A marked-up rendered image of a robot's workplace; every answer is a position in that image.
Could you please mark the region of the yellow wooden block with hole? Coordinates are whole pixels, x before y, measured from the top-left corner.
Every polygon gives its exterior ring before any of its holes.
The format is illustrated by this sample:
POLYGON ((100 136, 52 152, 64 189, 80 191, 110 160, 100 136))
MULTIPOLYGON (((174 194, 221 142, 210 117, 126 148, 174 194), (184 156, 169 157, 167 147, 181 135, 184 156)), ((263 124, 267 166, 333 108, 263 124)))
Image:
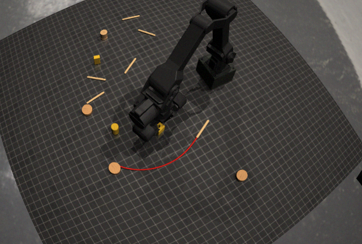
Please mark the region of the yellow wooden block with hole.
POLYGON ((162 133, 162 131, 165 129, 165 126, 162 123, 159 123, 157 125, 157 127, 160 129, 158 133, 156 133, 157 135, 160 135, 162 133))

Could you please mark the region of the yellow cylinder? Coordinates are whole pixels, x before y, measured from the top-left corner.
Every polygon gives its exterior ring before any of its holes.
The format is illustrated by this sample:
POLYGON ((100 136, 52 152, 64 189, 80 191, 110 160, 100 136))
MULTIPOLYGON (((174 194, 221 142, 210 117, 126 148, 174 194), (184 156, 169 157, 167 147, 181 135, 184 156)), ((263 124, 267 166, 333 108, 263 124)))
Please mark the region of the yellow cylinder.
POLYGON ((117 135, 118 132, 119 132, 119 127, 118 127, 118 125, 117 125, 116 123, 113 123, 113 124, 111 125, 111 130, 112 130, 112 133, 113 133, 114 135, 117 135))

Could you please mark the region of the tan wooden cylinder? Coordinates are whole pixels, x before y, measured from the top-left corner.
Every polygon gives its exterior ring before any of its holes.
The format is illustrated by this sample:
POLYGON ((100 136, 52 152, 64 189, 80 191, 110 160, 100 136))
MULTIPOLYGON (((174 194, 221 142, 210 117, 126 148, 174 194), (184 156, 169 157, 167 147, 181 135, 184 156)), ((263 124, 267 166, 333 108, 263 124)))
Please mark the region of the tan wooden cylinder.
POLYGON ((100 32, 100 35, 101 35, 101 40, 105 40, 105 39, 107 39, 107 30, 102 30, 101 32, 100 32))

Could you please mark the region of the round wooden button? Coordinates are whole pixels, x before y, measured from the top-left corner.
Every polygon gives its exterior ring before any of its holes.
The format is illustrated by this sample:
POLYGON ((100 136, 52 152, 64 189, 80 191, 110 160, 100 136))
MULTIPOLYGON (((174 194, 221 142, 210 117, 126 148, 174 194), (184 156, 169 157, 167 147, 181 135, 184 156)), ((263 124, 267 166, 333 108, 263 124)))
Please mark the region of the round wooden button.
POLYGON ((109 164, 109 172, 113 175, 117 175, 120 173, 120 165, 116 162, 112 162, 111 164, 109 164))

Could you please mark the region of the round wooden disc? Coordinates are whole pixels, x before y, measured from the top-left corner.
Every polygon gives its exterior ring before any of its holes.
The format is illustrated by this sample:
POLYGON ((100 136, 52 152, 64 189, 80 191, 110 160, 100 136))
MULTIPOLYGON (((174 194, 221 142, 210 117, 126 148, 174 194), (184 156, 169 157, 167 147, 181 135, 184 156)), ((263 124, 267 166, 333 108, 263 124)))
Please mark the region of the round wooden disc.
POLYGON ((92 114, 93 109, 92 109, 91 105, 88 104, 88 105, 84 105, 84 106, 82 107, 81 111, 83 112, 83 114, 84 114, 85 116, 89 116, 89 115, 92 114))
POLYGON ((239 182, 243 182, 247 179, 248 177, 248 174, 245 170, 239 170, 237 173, 236 173, 236 180, 238 180, 239 182))

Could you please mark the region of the small yellow block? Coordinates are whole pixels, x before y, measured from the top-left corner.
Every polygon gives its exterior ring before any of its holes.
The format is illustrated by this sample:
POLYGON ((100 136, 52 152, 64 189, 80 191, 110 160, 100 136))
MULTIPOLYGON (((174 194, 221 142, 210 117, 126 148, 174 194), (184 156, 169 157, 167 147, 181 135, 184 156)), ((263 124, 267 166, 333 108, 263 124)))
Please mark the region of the small yellow block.
POLYGON ((94 64, 95 64, 95 65, 101 63, 101 62, 100 62, 100 55, 95 55, 95 56, 93 56, 93 57, 94 57, 94 64))

